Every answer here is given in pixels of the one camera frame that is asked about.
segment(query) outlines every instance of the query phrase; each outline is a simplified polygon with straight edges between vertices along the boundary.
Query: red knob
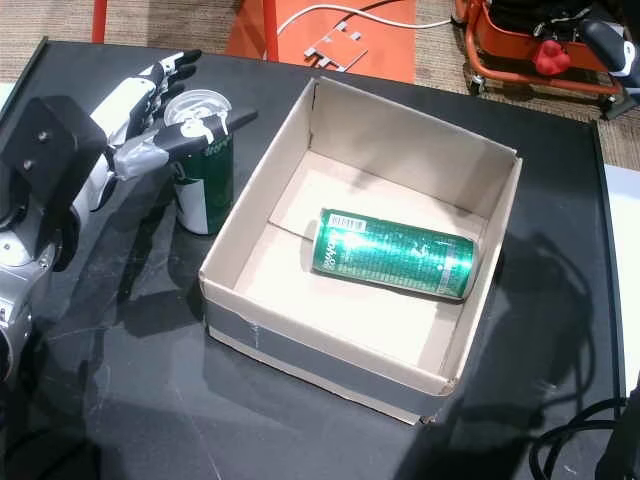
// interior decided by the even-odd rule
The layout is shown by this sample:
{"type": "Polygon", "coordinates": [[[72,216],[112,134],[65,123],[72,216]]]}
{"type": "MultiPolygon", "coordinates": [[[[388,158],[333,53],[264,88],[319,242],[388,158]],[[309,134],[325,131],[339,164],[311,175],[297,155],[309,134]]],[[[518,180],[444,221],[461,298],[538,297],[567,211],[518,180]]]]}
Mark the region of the red knob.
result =
{"type": "Polygon", "coordinates": [[[545,40],[533,56],[533,63],[540,75],[558,75],[571,66],[571,57],[555,40],[545,40]]]}

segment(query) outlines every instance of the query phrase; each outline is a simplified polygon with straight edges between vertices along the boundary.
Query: black tabletop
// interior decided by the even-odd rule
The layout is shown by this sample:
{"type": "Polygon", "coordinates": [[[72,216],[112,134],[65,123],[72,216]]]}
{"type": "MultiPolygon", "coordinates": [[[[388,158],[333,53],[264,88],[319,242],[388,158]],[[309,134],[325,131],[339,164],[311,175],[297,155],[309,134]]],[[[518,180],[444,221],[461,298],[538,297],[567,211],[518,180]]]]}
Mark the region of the black tabletop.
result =
{"type": "MultiPolygon", "coordinates": [[[[88,111],[167,51],[49,42],[15,99],[88,111]]],[[[318,70],[204,56],[188,88],[259,118],[235,136],[236,193],[318,70]]],[[[531,439],[619,394],[602,160],[587,124],[348,74],[343,82],[512,146],[524,158],[462,387],[408,426],[210,339],[197,270],[212,238],[176,225],[168,171],[120,185],[36,312],[3,392],[9,479],[530,478],[531,439]]],[[[606,436],[577,436],[554,478],[588,478],[606,436]]]]}

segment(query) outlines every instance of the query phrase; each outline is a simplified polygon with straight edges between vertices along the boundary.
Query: green can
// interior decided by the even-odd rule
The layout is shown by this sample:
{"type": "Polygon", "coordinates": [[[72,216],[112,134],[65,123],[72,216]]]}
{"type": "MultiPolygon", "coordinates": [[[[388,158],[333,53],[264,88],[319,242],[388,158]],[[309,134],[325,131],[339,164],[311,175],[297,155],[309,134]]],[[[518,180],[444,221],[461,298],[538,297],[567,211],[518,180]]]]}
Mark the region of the green can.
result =
{"type": "MultiPolygon", "coordinates": [[[[211,90],[190,90],[167,105],[166,125],[212,115],[224,116],[231,103],[211,90]]],[[[220,231],[233,206],[233,138],[214,140],[197,155],[175,164],[177,217],[187,230],[200,235],[220,231]]]]}
{"type": "Polygon", "coordinates": [[[464,299],[475,280],[473,240],[341,210],[323,209],[313,269],[332,276],[464,299]]]}

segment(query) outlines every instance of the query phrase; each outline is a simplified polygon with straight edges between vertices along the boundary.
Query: white cable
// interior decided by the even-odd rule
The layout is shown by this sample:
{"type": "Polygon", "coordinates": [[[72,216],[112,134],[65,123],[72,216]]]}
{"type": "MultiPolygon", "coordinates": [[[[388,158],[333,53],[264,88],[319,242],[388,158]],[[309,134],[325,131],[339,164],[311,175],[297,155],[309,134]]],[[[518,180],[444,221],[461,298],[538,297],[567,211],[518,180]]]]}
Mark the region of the white cable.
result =
{"type": "Polygon", "coordinates": [[[361,17],[365,17],[368,18],[369,20],[373,20],[375,22],[380,22],[380,23],[384,23],[385,25],[391,25],[392,27],[399,27],[399,28],[410,28],[413,30],[421,30],[421,29],[425,29],[425,28],[433,28],[433,27],[439,27],[441,25],[446,25],[447,23],[451,22],[451,19],[447,19],[447,20],[442,20],[440,22],[435,22],[435,23],[427,23],[425,25],[412,25],[409,23],[401,23],[401,22],[394,22],[393,20],[389,20],[386,18],[382,18],[382,17],[378,17],[377,15],[372,15],[368,12],[364,12],[362,10],[358,10],[357,8],[351,8],[351,7],[345,7],[344,5],[333,5],[331,3],[318,3],[316,5],[311,5],[307,8],[303,8],[302,10],[300,10],[297,13],[294,13],[293,15],[291,15],[286,22],[284,22],[282,25],[280,25],[278,27],[278,35],[280,35],[285,28],[287,28],[292,22],[295,22],[298,18],[300,18],[303,15],[306,15],[307,13],[311,12],[312,10],[339,10],[341,12],[349,12],[349,13],[353,13],[355,15],[360,15],[361,17]]]}

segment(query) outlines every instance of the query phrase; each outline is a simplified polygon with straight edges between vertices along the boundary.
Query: can lid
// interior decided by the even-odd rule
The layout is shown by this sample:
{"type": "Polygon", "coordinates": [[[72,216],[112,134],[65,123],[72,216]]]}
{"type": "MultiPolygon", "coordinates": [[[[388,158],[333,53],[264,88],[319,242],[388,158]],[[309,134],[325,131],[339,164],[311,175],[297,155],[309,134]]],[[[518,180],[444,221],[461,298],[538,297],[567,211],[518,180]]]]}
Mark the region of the can lid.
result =
{"type": "Polygon", "coordinates": [[[212,90],[189,90],[172,99],[164,111],[165,125],[220,115],[231,110],[231,103],[212,90]]]}

